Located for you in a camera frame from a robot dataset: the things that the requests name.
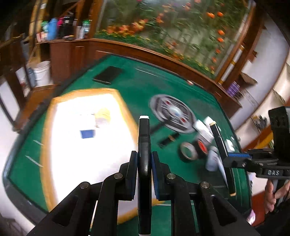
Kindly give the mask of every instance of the finger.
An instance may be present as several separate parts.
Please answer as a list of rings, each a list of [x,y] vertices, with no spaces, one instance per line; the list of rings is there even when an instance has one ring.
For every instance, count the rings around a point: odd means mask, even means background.
[[[286,200],[290,199],[290,191],[289,191],[289,188],[288,188],[288,196],[287,196]]]
[[[275,198],[279,199],[281,197],[284,197],[287,195],[288,190],[290,188],[290,181],[288,181],[282,188],[280,188],[276,193],[275,193]]]
[[[270,211],[270,212],[272,212],[273,210],[274,210],[274,208],[275,208],[275,206],[274,205],[272,205],[271,203],[269,203],[269,202],[265,202],[265,212],[266,211]]]
[[[275,205],[277,200],[274,198],[273,194],[265,194],[265,201]]]
[[[274,189],[274,185],[273,185],[272,181],[268,180],[266,187],[265,187],[265,192],[273,193],[273,189]]]

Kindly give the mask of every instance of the black tablet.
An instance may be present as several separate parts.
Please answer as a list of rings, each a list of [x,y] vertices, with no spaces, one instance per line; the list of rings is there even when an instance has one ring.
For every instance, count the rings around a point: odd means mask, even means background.
[[[93,81],[99,82],[102,84],[111,84],[111,82],[123,71],[123,69],[109,66],[103,70],[100,74],[96,75],[93,78]]]

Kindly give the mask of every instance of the metal screw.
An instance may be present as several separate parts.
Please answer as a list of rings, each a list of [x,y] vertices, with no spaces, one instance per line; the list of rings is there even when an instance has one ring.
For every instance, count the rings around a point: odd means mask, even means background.
[[[173,174],[173,173],[169,173],[169,174],[167,175],[167,178],[168,178],[168,179],[175,179],[175,177],[176,177],[176,175]]]
[[[202,182],[201,184],[200,184],[203,188],[209,188],[209,183],[208,182]]]
[[[122,177],[123,177],[123,175],[121,173],[114,174],[115,179],[121,179]]]
[[[88,182],[82,182],[79,186],[84,189],[87,188],[90,184]]]

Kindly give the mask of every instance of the wooden cabinet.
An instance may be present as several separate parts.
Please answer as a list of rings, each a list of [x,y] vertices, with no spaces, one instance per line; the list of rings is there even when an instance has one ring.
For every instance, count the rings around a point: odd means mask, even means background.
[[[60,84],[87,65],[87,42],[64,41],[50,43],[51,77]]]

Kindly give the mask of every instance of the white bucket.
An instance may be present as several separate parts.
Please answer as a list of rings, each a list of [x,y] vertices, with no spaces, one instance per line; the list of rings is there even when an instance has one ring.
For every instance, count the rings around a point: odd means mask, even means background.
[[[43,62],[38,63],[36,67],[34,68],[37,87],[52,84],[50,80],[49,67],[50,67],[50,61],[43,61]]]

